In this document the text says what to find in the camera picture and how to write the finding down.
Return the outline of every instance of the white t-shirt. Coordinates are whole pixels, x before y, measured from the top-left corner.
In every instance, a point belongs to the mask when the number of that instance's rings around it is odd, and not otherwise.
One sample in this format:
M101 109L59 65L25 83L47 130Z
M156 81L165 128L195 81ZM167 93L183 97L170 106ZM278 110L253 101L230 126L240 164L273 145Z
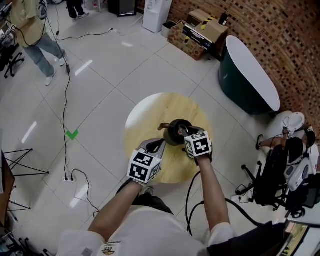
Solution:
M108 242L94 232L67 230L62 234L57 256L196 256L207 247L236 236L229 223L220 223L206 244L194 239L172 214L131 206L129 213Z

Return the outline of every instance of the shoe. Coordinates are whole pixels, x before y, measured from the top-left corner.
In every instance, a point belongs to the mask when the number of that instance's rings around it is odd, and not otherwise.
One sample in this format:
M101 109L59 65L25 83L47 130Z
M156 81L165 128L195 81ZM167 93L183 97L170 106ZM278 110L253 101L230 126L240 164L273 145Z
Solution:
M261 149L260 143L264 140L264 136L262 134L260 134L258 136L258 139L256 140L256 144L255 144L255 149L259 150Z
M155 189L153 186L147 186L143 189L141 195L144 195L146 193L149 193L151 196L153 196L155 194Z
M45 80L45 86L49 86L49 85L51 84L52 80L54 79L54 76L55 76L56 72L57 72L57 71L54 70L53 75L52 75L52 76L48 76L48 77L46 78L46 80Z
M65 59L67 59L67 53L65 53L64 56L58 60L60 67L62 67L64 64L66 64Z
M85 12L83 15L78 15L78 19L82 19L84 17L87 17L90 14L90 12Z

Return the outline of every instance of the black speaker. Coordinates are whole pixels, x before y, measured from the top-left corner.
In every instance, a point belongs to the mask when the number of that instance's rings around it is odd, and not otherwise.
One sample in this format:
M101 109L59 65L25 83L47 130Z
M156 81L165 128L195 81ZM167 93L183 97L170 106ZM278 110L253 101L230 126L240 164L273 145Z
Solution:
M108 9L118 17L137 15L138 0L108 0Z

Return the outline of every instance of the jeans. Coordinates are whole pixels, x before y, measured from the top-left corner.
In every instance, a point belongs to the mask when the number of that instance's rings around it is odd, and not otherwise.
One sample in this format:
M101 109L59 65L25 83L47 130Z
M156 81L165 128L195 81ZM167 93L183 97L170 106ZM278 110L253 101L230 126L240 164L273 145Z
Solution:
M129 183L131 182L131 178L128 179L117 191L117 194ZM134 199L133 206L148 206L154 209L157 209L159 211L163 211L168 214L173 214L173 212L170 210L168 206L165 205L164 201L162 201L159 197L153 196L149 193L144 193L142 195L137 195Z
M52 41L48 34L43 35L40 42L36 46L24 48L24 51L33 60L34 64L39 67L42 73L44 73L46 77L52 77L55 74L55 69L49 63L49 61L47 61L40 49L45 50L47 53L54 55L58 59L61 59L63 56L65 56L66 52L63 49L60 50L58 44Z
M78 15L80 16L85 14L84 9L82 8L82 0L66 0L66 7L68 8L71 19L75 19Z

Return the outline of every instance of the brick wall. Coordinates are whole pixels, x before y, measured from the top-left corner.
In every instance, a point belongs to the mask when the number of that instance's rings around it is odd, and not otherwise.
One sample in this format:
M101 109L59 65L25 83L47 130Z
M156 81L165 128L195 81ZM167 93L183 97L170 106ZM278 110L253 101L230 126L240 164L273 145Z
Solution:
M142 10L145 0L138 0ZM320 136L319 0L173 0L168 20L202 9L229 15L229 35L241 39L277 88L281 110L303 112Z

